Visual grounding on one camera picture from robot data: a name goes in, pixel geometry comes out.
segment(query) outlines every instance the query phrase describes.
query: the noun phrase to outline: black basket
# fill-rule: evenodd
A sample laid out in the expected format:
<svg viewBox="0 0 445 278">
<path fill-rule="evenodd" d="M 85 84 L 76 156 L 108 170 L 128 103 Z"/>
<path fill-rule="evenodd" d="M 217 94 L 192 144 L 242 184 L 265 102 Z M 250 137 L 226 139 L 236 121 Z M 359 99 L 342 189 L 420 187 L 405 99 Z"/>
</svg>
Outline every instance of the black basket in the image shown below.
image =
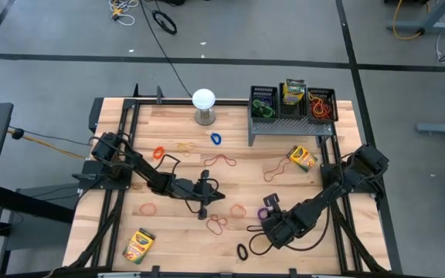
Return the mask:
<svg viewBox="0 0 445 278">
<path fill-rule="evenodd" d="M 307 116 L 307 107 L 305 105 L 305 96 L 303 96 L 295 105 L 287 105 L 283 103 L 283 87 L 284 83 L 279 83 L 279 99 L 281 101 L 280 104 L 280 114 L 279 118 L 281 119 L 293 119 L 293 120 L 301 120 Z"/>
<path fill-rule="evenodd" d="M 253 101 L 254 100 L 260 100 L 265 101 L 265 99 L 270 99 L 272 103 L 270 104 L 270 107 L 274 110 L 274 115 L 272 117 L 261 117 L 260 115 L 256 115 L 253 112 Z M 279 106 L 280 106 L 280 100 L 279 96 L 277 94 L 277 88 L 271 87 L 271 86 L 252 86 L 252 93 L 250 94 L 250 101 L 248 103 L 250 106 L 250 111 L 252 113 L 252 119 L 253 121 L 257 122 L 274 122 L 279 117 Z"/>
<path fill-rule="evenodd" d="M 310 108 L 310 98 L 308 94 L 311 93 L 312 96 L 320 97 L 325 101 L 331 108 L 331 119 L 317 119 L 314 117 L 314 113 Z M 312 124 L 331 124 L 338 121 L 338 107 L 336 106 L 336 92 L 334 89 L 322 89 L 322 88 L 308 88 L 307 90 L 307 110 L 308 110 L 308 121 Z"/>
</svg>

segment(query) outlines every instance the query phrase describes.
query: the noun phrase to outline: yellow crayon box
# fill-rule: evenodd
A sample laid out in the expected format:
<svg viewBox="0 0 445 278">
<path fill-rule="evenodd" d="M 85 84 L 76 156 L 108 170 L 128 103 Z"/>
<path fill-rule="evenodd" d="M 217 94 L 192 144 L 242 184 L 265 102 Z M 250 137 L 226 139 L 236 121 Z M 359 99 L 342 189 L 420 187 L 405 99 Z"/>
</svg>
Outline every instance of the yellow crayon box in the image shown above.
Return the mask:
<svg viewBox="0 0 445 278">
<path fill-rule="evenodd" d="M 154 235 L 140 228 L 131 237 L 128 246 L 123 251 L 123 256 L 136 264 L 140 264 L 152 243 L 154 243 L 154 239 Z"/>
<path fill-rule="evenodd" d="M 315 162 L 317 162 L 317 158 L 301 146 L 294 146 L 287 157 L 306 172 L 314 167 Z"/>
</svg>

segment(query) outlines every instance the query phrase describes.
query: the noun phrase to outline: gray floor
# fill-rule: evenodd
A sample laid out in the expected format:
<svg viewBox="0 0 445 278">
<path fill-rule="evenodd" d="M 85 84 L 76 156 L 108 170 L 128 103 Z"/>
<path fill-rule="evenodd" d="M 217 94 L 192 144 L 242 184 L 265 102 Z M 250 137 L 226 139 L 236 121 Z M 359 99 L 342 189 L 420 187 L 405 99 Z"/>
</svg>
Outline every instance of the gray floor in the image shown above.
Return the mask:
<svg viewBox="0 0 445 278">
<path fill-rule="evenodd" d="M 435 55 L 437 36 L 399 41 L 384 29 L 396 5 L 384 5 L 382 0 L 343 2 L 358 63 L 445 66 Z M 0 0 L 0 12 L 5 3 Z M 179 29 L 178 35 L 170 36 L 155 28 L 171 57 L 348 62 L 334 0 L 189 0 L 177 8 L 160 5 Z M 147 6 L 154 8 L 153 3 Z M 131 10 L 137 19 L 132 27 L 109 20 L 108 9 L 105 0 L 17 0 L 0 27 L 0 53 L 162 57 L 140 7 Z M 420 19 L 424 13 L 424 7 L 405 4 L 399 19 Z M 440 48 L 445 52 L 445 36 Z M 217 97 L 247 97 L 251 85 L 275 86 L 287 77 L 305 78 L 311 86 L 335 88 L 338 99 L 352 100 L 360 119 L 349 69 L 175 67 L 190 91 L 207 87 Z M 360 75 L 376 143 L 391 160 L 386 190 L 403 271 L 445 277 L 445 137 L 414 131 L 419 122 L 445 122 L 445 73 Z M 161 85 L 166 96 L 184 96 L 164 63 L 0 60 L 0 102 L 15 104 L 12 125 L 78 141 L 90 136 L 92 99 L 131 95 L 136 83 L 143 94 L 153 94 Z M 87 147 L 52 143 L 79 154 L 88 152 Z M 7 140 L 0 185 L 70 183 L 81 163 L 29 142 Z M 52 269 L 60 265 L 63 254 L 64 246 L 21 250 L 12 254 L 8 272 Z M 36 258 L 40 264 L 33 263 Z"/>
</svg>

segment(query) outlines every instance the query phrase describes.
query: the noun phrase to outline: white light bulb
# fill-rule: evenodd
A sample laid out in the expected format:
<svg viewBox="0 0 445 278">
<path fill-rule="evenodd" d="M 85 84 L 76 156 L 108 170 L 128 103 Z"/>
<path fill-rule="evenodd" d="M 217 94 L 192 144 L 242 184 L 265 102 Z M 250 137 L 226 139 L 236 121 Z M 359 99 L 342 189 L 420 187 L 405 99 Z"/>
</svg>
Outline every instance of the white light bulb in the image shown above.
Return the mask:
<svg viewBox="0 0 445 278">
<path fill-rule="evenodd" d="M 216 102 L 216 96 L 211 90 L 197 90 L 192 97 L 192 102 L 199 109 L 209 109 Z"/>
</svg>

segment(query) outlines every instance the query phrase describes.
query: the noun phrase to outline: wooden tabletop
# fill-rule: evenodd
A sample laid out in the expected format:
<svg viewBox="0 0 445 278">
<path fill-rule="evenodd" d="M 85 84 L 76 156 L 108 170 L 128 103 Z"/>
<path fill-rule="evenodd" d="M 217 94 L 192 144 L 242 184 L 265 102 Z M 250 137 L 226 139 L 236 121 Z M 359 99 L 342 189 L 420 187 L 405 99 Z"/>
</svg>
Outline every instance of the wooden tabletop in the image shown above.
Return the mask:
<svg viewBox="0 0 445 278">
<path fill-rule="evenodd" d="M 103 132 L 116 132 L 122 103 L 121 98 L 104 99 L 97 136 Z M 244 262 L 238 259 L 236 246 L 239 243 L 248 246 L 253 233 L 247 232 L 246 227 L 259 225 L 257 211 L 263 207 L 264 197 L 275 192 L 280 197 L 281 208 L 290 209 L 306 198 L 313 198 L 322 189 L 318 164 L 308 173 L 294 164 L 288 164 L 284 173 L 277 175 L 271 182 L 264 181 L 263 173 L 274 169 L 294 145 L 307 148 L 319 159 L 318 163 L 322 159 L 321 150 L 317 148 L 315 137 L 304 136 L 259 135 L 253 147 L 248 147 L 247 108 L 218 106 L 214 110 L 216 122 L 203 127 L 195 122 L 193 106 L 142 105 L 134 147 L 149 163 L 157 165 L 158 161 L 153 159 L 152 152 L 157 146 L 163 146 L 167 154 L 182 161 L 176 168 L 177 178 L 196 181 L 201 171 L 208 169 L 210 178 L 219 181 L 219 190 L 226 195 L 225 199 L 207 207 L 209 215 L 217 214 L 220 218 L 227 218 L 228 224 L 223 228 L 222 234 L 217 236 L 210 232 L 206 227 L 207 220 L 198 220 L 197 215 L 192 214 L 183 201 L 152 194 L 144 180 L 134 175 L 124 200 L 113 270 L 150 271 L 153 266 L 158 265 L 163 272 L 288 273 L 290 268 L 296 268 L 298 273 L 340 273 L 332 225 L 329 225 L 323 242 L 309 252 L 272 248 L 264 256 L 250 254 L 249 259 Z M 352 102 L 339 101 L 338 112 L 338 141 L 342 154 L 347 154 L 361 145 Z M 214 145 L 210 140 L 212 132 L 221 134 L 220 145 Z M 185 156 L 188 154 L 178 152 L 177 146 L 178 143 L 188 142 L 194 143 L 195 148 L 191 155 Z M 205 159 L 217 154 L 235 159 L 236 166 L 230 167 L 224 160 L 218 160 L 210 167 L 204 166 Z M 170 171 L 173 164 L 166 159 L 160 171 Z M 103 199 L 104 191 L 101 190 L 90 190 L 81 199 L 66 248 L 64 266 L 78 257 L 97 231 Z M 155 215 L 142 215 L 140 207 L 147 203 L 156 205 Z M 379 264 L 389 268 L 375 200 L 367 194 L 352 194 L 351 203 L 358 237 Z M 234 205 L 245 208 L 244 218 L 240 218 L 240 208 L 233 211 L 237 214 L 234 215 L 236 217 L 231 216 L 230 210 Z M 324 228 L 325 217 L 326 213 L 323 212 L 317 226 L 302 239 L 295 239 L 292 245 L 303 248 L 315 243 Z M 217 230 L 219 227 L 214 224 L 210 222 L 209 227 Z M 121 253 L 139 228 L 153 233 L 156 240 L 144 261 L 136 265 Z M 348 266 L 353 269 L 349 242 L 345 235 L 343 237 Z M 108 241 L 109 234 L 106 235 L 103 246 L 107 247 Z M 269 244 L 265 236 L 261 236 L 254 240 L 253 248 L 260 252 Z M 100 265 L 105 264 L 106 252 L 107 248 L 103 248 Z"/>
</svg>

